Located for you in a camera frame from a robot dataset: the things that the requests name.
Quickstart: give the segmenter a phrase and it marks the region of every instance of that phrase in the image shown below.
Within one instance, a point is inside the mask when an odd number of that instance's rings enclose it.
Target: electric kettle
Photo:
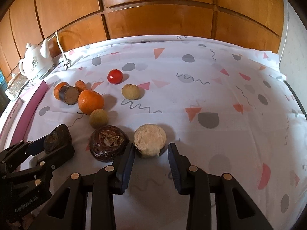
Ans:
[[[22,75],[27,76],[32,84],[35,84],[45,73],[53,67],[47,39],[42,46],[27,43],[25,57],[19,61],[19,70]]]

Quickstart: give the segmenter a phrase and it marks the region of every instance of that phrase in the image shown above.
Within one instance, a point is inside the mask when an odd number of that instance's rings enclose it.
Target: kettle handle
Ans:
[[[23,70],[23,59],[19,61],[19,70],[22,75],[26,76],[25,71]]]

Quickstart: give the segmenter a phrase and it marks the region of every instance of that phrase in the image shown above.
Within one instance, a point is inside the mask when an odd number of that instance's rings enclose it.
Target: metal screw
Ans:
[[[192,171],[192,172],[195,172],[195,171],[198,170],[198,168],[197,168],[196,166],[194,166],[194,165],[191,165],[191,166],[189,167],[189,170]]]
[[[114,167],[113,167],[112,165],[109,165],[109,166],[106,166],[105,170],[106,170],[107,172],[111,172],[111,171],[114,170]]]
[[[76,180],[76,179],[79,178],[79,174],[78,173],[73,173],[73,174],[71,174],[70,178],[73,179],[73,180]]]
[[[35,183],[35,186],[38,186],[38,185],[41,184],[41,180],[40,179],[36,179],[34,183]]]
[[[231,175],[231,174],[228,174],[228,173],[224,174],[223,177],[224,177],[224,179],[226,179],[226,180],[231,180],[231,179],[232,179],[232,175]]]

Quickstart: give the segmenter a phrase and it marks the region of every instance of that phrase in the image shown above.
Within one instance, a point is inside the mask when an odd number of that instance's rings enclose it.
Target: red tomato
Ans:
[[[118,84],[122,81],[122,72],[118,69],[113,69],[108,74],[108,82]]]

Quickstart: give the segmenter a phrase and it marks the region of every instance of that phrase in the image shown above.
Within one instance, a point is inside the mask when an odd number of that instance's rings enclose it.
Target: dark brown stone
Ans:
[[[109,125],[93,132],[90,137],[90,152],[101,162],[111,162],[118,155],[124,153],[129,138],[119,128]]]
[[[65,124],[56,127],[44,140],[44,150],[47,154],[67,145],[72,145],[72,136]]]

